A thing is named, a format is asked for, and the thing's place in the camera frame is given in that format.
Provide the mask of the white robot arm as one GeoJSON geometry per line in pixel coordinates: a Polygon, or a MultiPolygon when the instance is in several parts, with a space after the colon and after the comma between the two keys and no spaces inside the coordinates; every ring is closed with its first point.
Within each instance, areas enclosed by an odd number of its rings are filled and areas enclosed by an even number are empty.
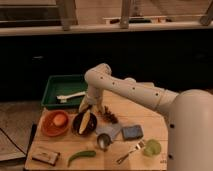
{"type": "Polygon", "coordinates": [[[213,171],[213,95],[199,89],[181,93],[118,79],[101,63],[84,75],[88,85],[79,109],[102,105],[105,90],[169,117],[167,171],[213,171]]]}

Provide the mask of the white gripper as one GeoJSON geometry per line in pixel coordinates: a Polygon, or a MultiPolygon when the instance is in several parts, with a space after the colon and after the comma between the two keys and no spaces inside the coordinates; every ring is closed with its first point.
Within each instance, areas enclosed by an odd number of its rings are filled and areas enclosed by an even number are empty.
{"type": "Polygon", "coordinates": [[[104,114],[104,107],[99,104],[102,102],[102,97],[102,89],[89,85],[86,91],[86,98],[83,98],[79,105],[79,112],[85,112],[88,109],[89,105],[96,105],[97,113],[104,114]]]}

